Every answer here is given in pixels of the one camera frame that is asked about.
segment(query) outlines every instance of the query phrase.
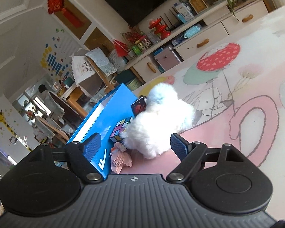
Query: colorful puzzle cube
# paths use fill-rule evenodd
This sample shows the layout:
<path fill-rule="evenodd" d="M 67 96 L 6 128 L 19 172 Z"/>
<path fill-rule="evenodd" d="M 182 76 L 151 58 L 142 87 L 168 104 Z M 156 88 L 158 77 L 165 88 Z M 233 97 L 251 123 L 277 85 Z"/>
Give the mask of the colorful puzzle cube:
<path fill-rule="evenodd" d="M 120 138 L 119 133 L 123 132 L 127 124 L 130 123 L 132 120 L 133 120 L 133 117 L 130 116 L 118 122 L 115 128 L 113 129 L 112 134 L 110 135 L 110 140 L 113 141 L 114 143 L 121 142 L 122 138 Z"/>
<path fill-rule="evenodd" d="M 131 109 L 133 111 L 134 117 L 136 117 L 139 113 L 146 110 L 147 106 L 147 97 L 146 96 L 139 96 L 138 99 L 135 100 L 133 104 L 131 104 Z"/>

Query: black and red cube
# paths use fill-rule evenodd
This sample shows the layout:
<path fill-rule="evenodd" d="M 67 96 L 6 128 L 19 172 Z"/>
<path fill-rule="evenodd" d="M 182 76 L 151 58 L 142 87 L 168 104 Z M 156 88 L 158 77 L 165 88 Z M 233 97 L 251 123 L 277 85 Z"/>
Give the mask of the black and red cube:
<path fill-rule="evenodd" d="M 146 110 L 147 106 L 147 97 L 146 96 L 139 96 L 138 99 L 135 100 L 133 104 L 131 104 L 131 109 L 133 111 L 134 117 L 136 117 L 139 113 Z"/>

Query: metal screw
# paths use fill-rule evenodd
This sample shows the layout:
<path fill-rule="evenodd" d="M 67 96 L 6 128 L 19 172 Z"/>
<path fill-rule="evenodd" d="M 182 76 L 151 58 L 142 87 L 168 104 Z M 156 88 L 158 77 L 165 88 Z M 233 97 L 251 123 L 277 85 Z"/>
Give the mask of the metal screw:
<path fill-rule="evenodd" d="M 171 173 L 169 178 L 173 181 L 180 181 L 184 179 L 184 176 L 180 173 Z"/>
<path fill-rule="evenodd" d="M 101 175 L 98 173 L 88 173 L 87 179 L 89 179 L 91 181 L 97 181 L 97 180 L 101 179 Z"/>

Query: wooden drawer handle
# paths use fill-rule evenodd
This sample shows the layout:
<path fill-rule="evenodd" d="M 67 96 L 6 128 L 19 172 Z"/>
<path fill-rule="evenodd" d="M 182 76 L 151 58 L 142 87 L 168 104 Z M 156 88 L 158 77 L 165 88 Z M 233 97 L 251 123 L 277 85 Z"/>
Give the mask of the wooden drawer handle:
<path fill-rule="evenodd" d="M 156 73 L 156 69 L 152 66 L 151 63 L 147 63 L 147 65 L 148 65 L 149 69 L 151 69 L 151 71 L 152 71 L 153 73 Z"/>
<path fill-rule="evenodd" d="M 253 14 L 251 14 L 251 15 L 249 15 L 248 17 L 242 19 L 242 22 L 245 23 L 245 22 L 250 21 L 250 20 L 252 20 L 252 19 L 253 19 Z"/>
<path fill-rule="evenodd" d="M 199 44 L 196 45 L 196 47 L 201 48 L 202 46 L 206 45 L 207 43 L 209 43 L 210 39 L 205 39 L 204 42 L 201 42 Z"/>

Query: ceiling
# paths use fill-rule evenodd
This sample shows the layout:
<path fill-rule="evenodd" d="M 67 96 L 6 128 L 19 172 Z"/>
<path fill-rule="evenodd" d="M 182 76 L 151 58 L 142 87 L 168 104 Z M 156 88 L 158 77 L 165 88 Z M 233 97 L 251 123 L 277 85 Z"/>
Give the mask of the ceiling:
<path fill-rule="evenodd" d="M 32 78 L 45 74 L 32 49 L 44 1 L 0 0 L 0 96 L 17 96 Z"/>

